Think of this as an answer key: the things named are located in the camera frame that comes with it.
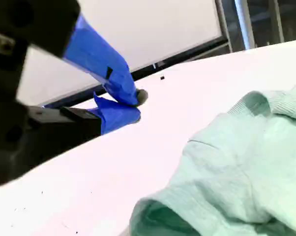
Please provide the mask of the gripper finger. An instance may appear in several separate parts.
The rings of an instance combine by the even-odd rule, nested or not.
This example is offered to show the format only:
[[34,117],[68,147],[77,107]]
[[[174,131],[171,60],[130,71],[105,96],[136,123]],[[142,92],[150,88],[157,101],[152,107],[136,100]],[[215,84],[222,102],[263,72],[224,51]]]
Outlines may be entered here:
[[39,157],[55,157],[141,118],[137,107],[97,95],[94,101],[91,109],[30,107],[30,147]]
[[147,98],[137,89],[125,59],[92,28],[76,0],[30,0],[29,102],[41,104],[70,91],[76,74],[68,63],[96,79],[117,102],[139,106]]

